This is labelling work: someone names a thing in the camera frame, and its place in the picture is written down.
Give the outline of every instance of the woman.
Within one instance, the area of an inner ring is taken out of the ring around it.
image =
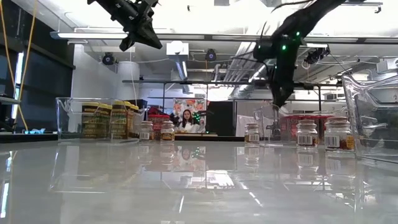
[[[180,131],[185,133],[197,133],[199,125],[193,122],[192,114],[190,110],[185,110],[182,113],[182,123],[180,124]]]

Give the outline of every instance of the clear plastic bin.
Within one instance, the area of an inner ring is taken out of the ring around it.
[[[138,141],[143,111],[125,101],[96,98],[56,98],[59,141]]]
[[[398,162],[398,76],[371,84],[342,80],[357,155]]]
[[[326,119],[335,116],[334,113],[329,112],[293,114],[275,110],[276,108],[274,105],[267,105],[254,111],[254,120],[259,123],[260,143],[265,147],[296,148],[296,125],[303,119],[314,120],[322,144]]]

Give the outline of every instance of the glossy table surface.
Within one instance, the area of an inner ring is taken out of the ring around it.
[[[398,222],[397,165],[354,156],[240,142],[0,148],[0,223]]]

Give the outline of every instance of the glass jar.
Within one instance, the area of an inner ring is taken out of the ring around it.
[[[325,149],[354,151],[354,136],[347,117],[328,118],[325,131]]]
[[[174,141],[174,124],[171,121],[164,121],[160,130],[161,141]]]
[[[151,141],[154,139],[154,125],[151,121],[141,122],[141,130],[139,132],[141,141]]]
[[[246,144],[260,143],[259,124],[248,123],[247,125],[245,125],[244,142]]]
[[[296,127],[297,147],[301,149],[316,149],[318,147],[318,131],[314,120],[300,120]]]

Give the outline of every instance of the glass bottle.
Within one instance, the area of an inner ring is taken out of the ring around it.
[[[161,141],[174,141],[174,124],[171,121],[164,121],[160,130]]]
[[[141,122],[141,130],[139,132],[140,141],[151,141],[154,139],[154,125],[151,121]]]
[[[328,118],[325,131],[325,149],[329,151],[354,151],[354,136],[347,117]]]
[[[246,145],[258,145],[260,143],[259,124],[248,123],[245,125],[244,142]]]
[[[297,148],[316,149],[318,147],[317,125],[312,119],[298,121],[297,127]]]

